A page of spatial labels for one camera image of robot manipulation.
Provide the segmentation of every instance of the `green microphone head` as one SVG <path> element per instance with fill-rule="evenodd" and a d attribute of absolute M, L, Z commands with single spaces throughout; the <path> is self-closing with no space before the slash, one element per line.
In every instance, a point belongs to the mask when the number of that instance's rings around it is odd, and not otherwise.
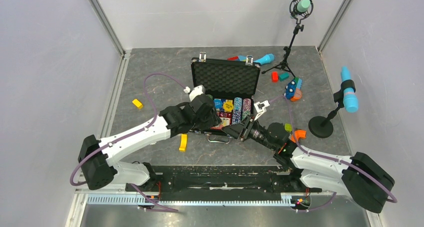
<path fill-rule="evenodd" d="M 310 0 L 301 0 L 297 4 L 297 11 L 299 11 L 300 13 L 304 13 L 309 9 L 309 6 L 311 6 Z"/>

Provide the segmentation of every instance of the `white wall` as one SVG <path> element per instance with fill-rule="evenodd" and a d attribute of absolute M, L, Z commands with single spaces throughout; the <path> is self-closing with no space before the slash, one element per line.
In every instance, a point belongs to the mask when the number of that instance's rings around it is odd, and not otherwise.
<path fill-rule="evenodd" d="M 99 0 L 126 49 L 285 46 L 292 0 Z M 312 0 L 296 46 L 317 46 L 343 0 Z"/>
<path fill-rule="evenodd" d="M 0 0 L 0 226 L 64 226 L 120 57 L 88 0 Z"/>
<path fill-rule="evenodd" d="M 396 181 L 386 226 L 422 226 L 424 186 L 424 15 L 421 0 L 353 0 L 323 51 L 334 89 L 350 68 L 359 111 L 341 111 L 354 151 L 369 154 Z"/>

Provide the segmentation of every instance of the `round black base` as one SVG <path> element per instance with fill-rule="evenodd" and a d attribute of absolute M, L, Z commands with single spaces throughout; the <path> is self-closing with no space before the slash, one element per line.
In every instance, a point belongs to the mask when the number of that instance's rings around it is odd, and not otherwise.
<path fill-rule="evenodd" d="M 326 118 L 323 116 L 315 116 L 309 120 L 308 127 L 314 136 L 324 139 L 332 135 L 334 128 L 331 121 L 328 121 L 326 125 L 321 126 L 321 123 L 325 119 Z"/>

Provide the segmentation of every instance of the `black stand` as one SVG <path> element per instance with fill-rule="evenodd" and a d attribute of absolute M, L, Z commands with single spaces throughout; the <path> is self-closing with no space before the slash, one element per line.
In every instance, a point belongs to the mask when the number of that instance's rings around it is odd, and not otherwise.
<path fill-rule="evenodd" d="M 332 110 L 328 115 L 327 118 L 324 116 L 315 116 L 309 120 L 309 130 L 310 132 L 318 137 L 318 138 L 328 138 L 333 134 L 334 127 L 330 120 L 332 120 L 334 117 L 336 117 L 337 112 L 344 108 L 345 105 L 343 104 L 343 91 L 347 88 L 352 88 L 355 92 L 355 83 L 353 80 L 345 80 L 340 85 L 341 89 L 333 94 L 334 102 L 337 103 L 337 108 Z"/>
<path fill-rule="evenodd" d="M 279 70 L 282 70 L 282 71 L 285 71 L 285 72 L 289 72 L 294 78 L 296 78 L 295 74 L 293 73 L 293 71 L 289 67 L 289 63 L 287 63 L 287 58 L 289 57 L 290 52 L 292 51 L 292 45 L 293 45 L 293 42 L 295 41 L 296 35 L 299 33 L 299 31 L 301 31 L 301 32 L 304 31 L 304 26 L 305 26 L 304 24 L 302 24 L 302 25 L 297 24 L 296 27 L 294 27 L 293 37 L 291 38 L 290 45 L 288 47 L 287 46 L 284 47 L 284 49 L 283 49 L 285 51 L 284 59 L 279 64 L 277 64 L 276 66 L 273 66 L 272 68 L 269 68 L 267 70 L 262 71 L 262 74 L 265 74 L 266 72 L 268 72 L 272 69 L 279 69 Z"/>

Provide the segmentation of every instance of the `poker chip case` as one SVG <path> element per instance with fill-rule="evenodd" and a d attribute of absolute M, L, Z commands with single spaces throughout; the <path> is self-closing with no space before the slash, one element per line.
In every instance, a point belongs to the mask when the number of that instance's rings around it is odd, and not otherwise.
<path fill-rule="evenodd" d="M 241 120 L 241 109 L 237 112 L 241 100 L 243 100 L 242 103 L 245 105 L 241 107 L 243 110 L 246 105 L 250 105 L 250 111 L 248 109 L 243 111 L 242 116 L 246 117 L 248 114 L 253 114 L 253 96 L 258 85 L 260 67 L 259 63 L 253 61 L 252 56 L 247 56 L 246 61 L 206 59 L 206 53 L 201 52 L 199 57 L 191 59 L 191 74 L 194 86 L 203 85 L 205 94 L 213 97 L 215 107 L 218 100 L 227 100 L 228 102 L 232 101 L 231 104 L 234 103 L 234 108 L 231 112 L 223 109 L 220 112 L 217 108 L 217 114 L 218 116 L 221 114 L 220 117 L 222 120 L 222 117 L 228 116 L 231 119 L 233 115 L 234 119 L 236 119 L 235 121 Z M 205 134 L 209 142 L 228 144 L 231 141 L 231 137 L 220 129 L 211 128 L 205 131 L 192 129 L 191 131 L 198 134 Z M 210 135 L 228 136 L 229 140 L 211 140 Z"/>

